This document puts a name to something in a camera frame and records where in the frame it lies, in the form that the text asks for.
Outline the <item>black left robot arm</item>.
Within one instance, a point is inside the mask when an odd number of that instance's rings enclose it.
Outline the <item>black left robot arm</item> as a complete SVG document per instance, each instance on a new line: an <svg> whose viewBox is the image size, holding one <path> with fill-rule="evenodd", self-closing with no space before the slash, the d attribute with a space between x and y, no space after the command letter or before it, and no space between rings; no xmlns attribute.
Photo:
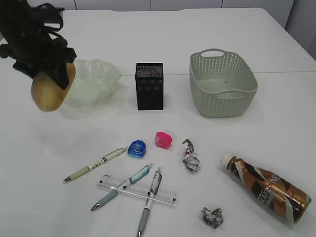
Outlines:
<svg viewBox="0 0 316 237"><path fill-rule="evenodd" d="M67 64L77 55L58 33L63 26L59 10L50 3L32 7L25 0L2 0L0 33L6 43L0 56L14 59L13 68L32 79L45 73L65 90L70 84Z"/></svg>

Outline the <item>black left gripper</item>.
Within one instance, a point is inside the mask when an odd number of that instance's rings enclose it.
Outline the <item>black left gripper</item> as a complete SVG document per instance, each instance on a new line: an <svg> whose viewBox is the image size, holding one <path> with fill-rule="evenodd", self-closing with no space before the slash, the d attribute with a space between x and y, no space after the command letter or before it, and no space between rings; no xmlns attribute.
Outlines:
<svg viewBox="0 0 316 237"><path fill-rule="evenodd" d="M56 29L1 29L6 40L0 57L15 60L13 68L34 78L44 72L61 88L69 85L67 64L77 57L75 50Z"/></svg>

